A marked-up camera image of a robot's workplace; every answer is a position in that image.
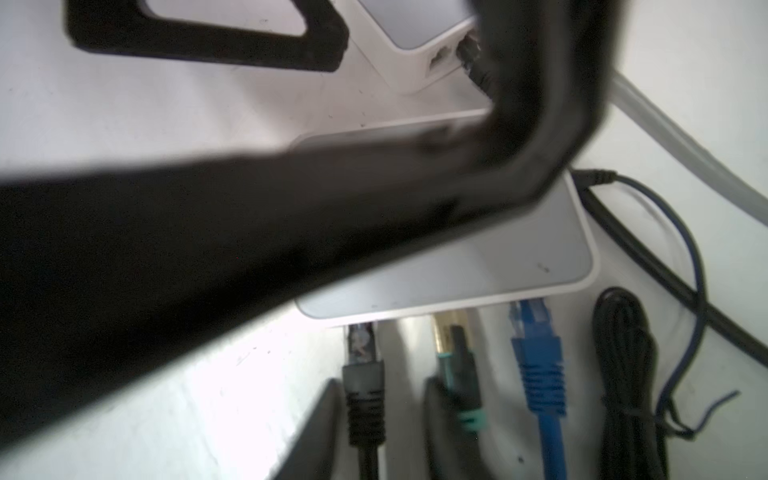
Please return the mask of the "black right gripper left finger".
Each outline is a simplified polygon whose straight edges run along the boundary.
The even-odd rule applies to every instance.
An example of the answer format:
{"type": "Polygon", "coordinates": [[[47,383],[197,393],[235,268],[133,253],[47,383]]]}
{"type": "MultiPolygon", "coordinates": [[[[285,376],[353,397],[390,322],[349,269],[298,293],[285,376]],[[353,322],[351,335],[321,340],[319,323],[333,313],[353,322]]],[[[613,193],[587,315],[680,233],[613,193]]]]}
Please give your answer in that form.
{"type": "Polygon", "coordinates": [[[340,382],[330,379],[273,479],[332,478],[341,410],[340,382]]]}

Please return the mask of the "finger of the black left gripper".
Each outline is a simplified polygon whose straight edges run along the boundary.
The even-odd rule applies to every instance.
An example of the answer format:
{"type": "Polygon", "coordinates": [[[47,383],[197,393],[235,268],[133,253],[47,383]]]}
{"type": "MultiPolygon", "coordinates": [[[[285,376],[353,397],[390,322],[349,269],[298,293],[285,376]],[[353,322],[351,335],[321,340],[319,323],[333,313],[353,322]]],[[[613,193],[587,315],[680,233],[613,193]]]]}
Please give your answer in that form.
{"type": "Polygon", "coordinates": [[[336,71],[349,42],[344,19],[329,1],[292,5],[305,23],[300,36],[165,18],[144,1],[66,1],[64,20],[73,46],[94,54],[336,71]]]}
{"type": "Polygon", "coordinates": [[[601,123],[620,1],[477,1],[493,106],[371,143],[1,182],[10,447],[279,304],[535,207],[601,123]]]}

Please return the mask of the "black cable gold green plug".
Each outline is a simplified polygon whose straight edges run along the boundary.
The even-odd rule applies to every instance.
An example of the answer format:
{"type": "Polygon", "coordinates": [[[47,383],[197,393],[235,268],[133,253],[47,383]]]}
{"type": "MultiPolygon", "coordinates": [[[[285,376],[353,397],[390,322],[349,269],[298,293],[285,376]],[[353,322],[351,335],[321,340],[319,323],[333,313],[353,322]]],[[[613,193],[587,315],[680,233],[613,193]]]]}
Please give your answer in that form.
{"type": "Polygon", "coordinates": [[[487,425],[474,355],[474,341],[465,310],[432,315],[438,376],[458,409],[465,430],[479,433],[487,425]]]}

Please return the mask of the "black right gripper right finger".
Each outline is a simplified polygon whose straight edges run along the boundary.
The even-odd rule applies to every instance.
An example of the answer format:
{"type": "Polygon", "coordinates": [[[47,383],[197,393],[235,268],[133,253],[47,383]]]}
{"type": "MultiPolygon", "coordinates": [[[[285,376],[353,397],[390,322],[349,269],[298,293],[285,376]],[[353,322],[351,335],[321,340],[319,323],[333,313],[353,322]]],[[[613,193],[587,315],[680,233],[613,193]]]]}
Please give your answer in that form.
{"type": "Polygon", "coordinates": [[[477,438],[459,420],[456,403],[437,377],[425,382],[423,426],[429,479],[488,479],[477,438]]]}

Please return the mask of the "black power adapter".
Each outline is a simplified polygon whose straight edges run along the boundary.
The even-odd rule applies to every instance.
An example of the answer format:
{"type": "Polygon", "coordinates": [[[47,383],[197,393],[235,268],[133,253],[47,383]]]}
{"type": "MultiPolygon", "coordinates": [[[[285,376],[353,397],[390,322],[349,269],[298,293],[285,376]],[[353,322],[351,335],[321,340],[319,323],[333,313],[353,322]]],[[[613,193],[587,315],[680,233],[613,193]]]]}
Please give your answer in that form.
{"type": "Polygon", "coordinates": [[[598,297],[592,315],[592,333],[604,385],[606,418],[600,458],[603,479],[665,479],[668,476],[666,441],[670,437],[693,441],[714,412],[739,396],[733,390],[716,400],[696,427],[684,424],[673,395],[695,360],[708,325],[708,290],[698,244],[677,212],[646,185],[610,170],[575,170],[577,189],[620,182],[652,201],[671,221],[692,260],[696,290],[693,295],[695,326],[688,346],[659,397],[652,396],[657,367],[657,344],[647,315],[632,292],[611,287],[598,297]]]}

